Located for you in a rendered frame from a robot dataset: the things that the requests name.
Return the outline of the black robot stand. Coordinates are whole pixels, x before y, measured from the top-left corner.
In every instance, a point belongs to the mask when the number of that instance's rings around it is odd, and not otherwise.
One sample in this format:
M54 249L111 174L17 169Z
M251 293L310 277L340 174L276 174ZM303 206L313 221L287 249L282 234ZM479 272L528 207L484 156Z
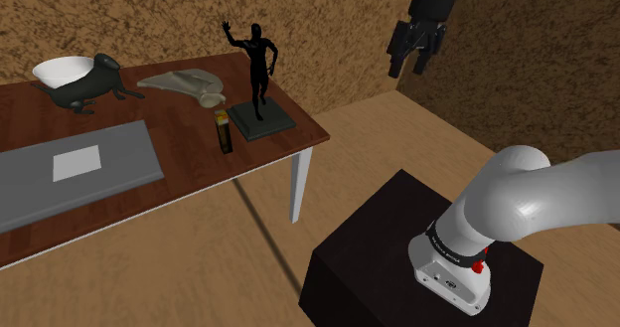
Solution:
M415 279L408 244L450 201L398 171L312 252L299 305L315 327L529 327L543 264L493 243L491 295L469 316Z

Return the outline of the beige bone-shaped object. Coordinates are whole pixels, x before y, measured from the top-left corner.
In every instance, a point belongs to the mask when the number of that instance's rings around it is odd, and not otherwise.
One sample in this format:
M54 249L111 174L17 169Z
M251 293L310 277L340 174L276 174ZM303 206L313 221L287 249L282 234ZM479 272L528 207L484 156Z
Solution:
M143 79L137 85L189 95L194 97L203 108L213 108L224 104L227 100L223 95L222 80L200 69L168 72Z

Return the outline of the black human statue on base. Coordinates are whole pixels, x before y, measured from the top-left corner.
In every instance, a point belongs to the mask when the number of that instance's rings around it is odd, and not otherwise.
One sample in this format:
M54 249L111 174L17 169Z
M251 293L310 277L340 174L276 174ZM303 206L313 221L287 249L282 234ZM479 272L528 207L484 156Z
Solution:
M229 43L245 50L249 57L249 81L251 101L239 103L227 110L230 118L247 142L294 128L296 122L266 92L273 75L278 49L274 43L262 37L261 26L250 26L251 37L235 39L228 21L222 22Z

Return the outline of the black animal figure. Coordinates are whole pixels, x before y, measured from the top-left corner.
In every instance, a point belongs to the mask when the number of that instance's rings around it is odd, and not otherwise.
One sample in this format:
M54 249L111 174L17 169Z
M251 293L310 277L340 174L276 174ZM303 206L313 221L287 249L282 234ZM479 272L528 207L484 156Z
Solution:
M93 69L83 78L51 88L33 83L33 86L46 93L52 102L61 108L70 109L76 114L93 114L92 110L85 109L87 105L95 104L94 99L112 91L118 100L125 100L126 93L137 98L144 95L128 90L124 87L120 69L121 65L111 56L98 53L93 57Z

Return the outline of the brown wooden table white legs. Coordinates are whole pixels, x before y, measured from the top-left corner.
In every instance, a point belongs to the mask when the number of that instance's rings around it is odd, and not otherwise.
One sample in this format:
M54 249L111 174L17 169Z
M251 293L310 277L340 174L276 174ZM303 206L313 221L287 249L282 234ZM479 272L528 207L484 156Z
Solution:
M314 146L329 134L275 82L267 94L295 127L251 142L232 128L230 154L221 151L214 113L182 94L143 89L145 99L97 100L93 115L55 107L32 82L0 85L0 152L143 120L163 179L0 235L0 269L116 226L285 158L293 162L289 218L299 217Z

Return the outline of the grey closed laptop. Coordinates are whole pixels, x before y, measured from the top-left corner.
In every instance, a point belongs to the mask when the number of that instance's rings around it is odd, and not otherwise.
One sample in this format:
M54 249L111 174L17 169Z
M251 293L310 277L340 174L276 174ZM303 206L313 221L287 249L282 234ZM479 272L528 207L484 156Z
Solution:
M0 153L0 234L164 177L144 121Z

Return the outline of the white bowl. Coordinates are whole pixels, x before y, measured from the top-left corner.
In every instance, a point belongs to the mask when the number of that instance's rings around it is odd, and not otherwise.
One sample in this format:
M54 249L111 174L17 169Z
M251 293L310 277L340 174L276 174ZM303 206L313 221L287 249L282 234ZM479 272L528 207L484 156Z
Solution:
M68 56L39 63L33 68L32 73L46 86L58 88L83 78L93 69L93 66L93 58Z

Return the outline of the brown and yellow small box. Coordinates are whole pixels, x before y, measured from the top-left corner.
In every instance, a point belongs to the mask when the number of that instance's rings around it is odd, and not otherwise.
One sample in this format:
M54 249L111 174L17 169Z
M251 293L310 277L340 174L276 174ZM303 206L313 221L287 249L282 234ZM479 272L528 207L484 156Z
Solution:
M221 109L215 111L215 123L222 152L224 154L231 153L233 147L230 132L230 119L225 110Z

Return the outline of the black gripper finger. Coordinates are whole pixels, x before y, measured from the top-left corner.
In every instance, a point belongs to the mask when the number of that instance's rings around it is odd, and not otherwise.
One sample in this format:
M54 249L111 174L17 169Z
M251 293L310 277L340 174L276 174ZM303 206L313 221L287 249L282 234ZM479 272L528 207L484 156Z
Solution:
M440 24L433 33L424 32L416 42L418 56L412 70L415 74L422 75L430 58L439 52L446 30L447 27Z
M396 23L387 46L387 53L390 55L388 75L391 78L399 77L405 59L413 50L420 47L421 39L422 32L418 29L418 24L404 21Z

